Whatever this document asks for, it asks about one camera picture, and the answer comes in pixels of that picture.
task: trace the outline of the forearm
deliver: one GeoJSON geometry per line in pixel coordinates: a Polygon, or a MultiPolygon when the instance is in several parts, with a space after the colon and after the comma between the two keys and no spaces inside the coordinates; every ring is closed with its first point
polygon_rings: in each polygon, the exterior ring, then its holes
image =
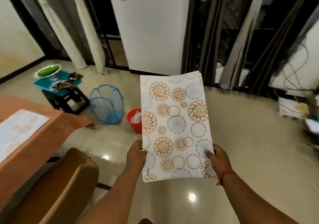
{"type": "Polygon", "coordinates": [[[236,174],[226,174],[223,186],[241,224],[297,224],[257,195],[236,174]]]}
{"type": "Polygon", "coordinates": [[[112,189],[79,222],[79,224],[126,224],[139,173],[125,169],[112,189]]]}

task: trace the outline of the brown chair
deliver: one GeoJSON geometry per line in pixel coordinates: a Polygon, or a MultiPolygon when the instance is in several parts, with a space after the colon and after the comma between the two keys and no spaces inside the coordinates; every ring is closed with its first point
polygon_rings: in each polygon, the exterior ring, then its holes
{"type": "Polygon", "coordinates": [[[4,223],[75,223],[92,197],[98,178],[98,166],[71,148],[36,182],[4,223]]]}

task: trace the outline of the patterned paper sheet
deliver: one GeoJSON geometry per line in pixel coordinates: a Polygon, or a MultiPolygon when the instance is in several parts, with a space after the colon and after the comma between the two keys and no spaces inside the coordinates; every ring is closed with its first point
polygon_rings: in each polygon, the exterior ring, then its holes
{"type": "Polygon", "coordinates": [[[202,75],[141,76],[143,181],[215,178],[204,150],[213,151],[202,75]]]}
{"type": "Polygon", "coordinates": [[[21,109],[2,122],[0,124],[0,163],[49,119],[49,117],[21,109]]]}

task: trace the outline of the white curtain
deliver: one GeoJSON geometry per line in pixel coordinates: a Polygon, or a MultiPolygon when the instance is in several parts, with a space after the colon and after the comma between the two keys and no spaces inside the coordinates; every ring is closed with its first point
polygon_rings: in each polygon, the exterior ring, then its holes
{"type": "Polygon", "coordinates": [[[77,5],[78,14],[89,43],[89,47],[98,72],[103,72],[105,66],[105,54],[101,42],[96,34],[90,14],[86,8],[84,0],[74,0],[77,5]]]}
{"type": "Polygon", "coordinates": [[[246,61],[247,53],[253,35],[253,30],[260,12],[263,0],[252,0],[249,11],[246,15],[245,21],[239,31],[232,51],[226,65],[224,66],[219,85],[223,89],[232,90],[235,85],[238,85],[242,66],[246,61]]]}
{"type": "Polygon", "coordinates": [[[77,69],[83,69],[87,67],[85,60],[83,59],[80,51],[76,47],[70,34],[66,30],[65,26],[63,25],[63,23],[61,22],[58,15],[53,10],[53,8],[49,5],[48,1],[47,0],[38,0],[38,1],[53,31],[55,32],[62,46],[66,50],[66,53],[70,57],[74,66],[77,69]]]}

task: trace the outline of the black plastic stool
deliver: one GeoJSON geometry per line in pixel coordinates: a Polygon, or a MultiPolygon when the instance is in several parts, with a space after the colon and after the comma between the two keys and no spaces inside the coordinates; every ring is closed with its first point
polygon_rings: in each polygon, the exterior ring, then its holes
{"type": "Polygon", "coordinates": [[[63,96],[56,95],[46,90],[42,90],[42,93],[54,109],[62,109],[66,113],[79,115],[84,109],[86,109],[90,105],[90,100],[77,87],[75,87],[63,96]],[[75,103],[83,102],[83,104],[74,111],[68,104],[69,100],[73,100],[75,103]]]}

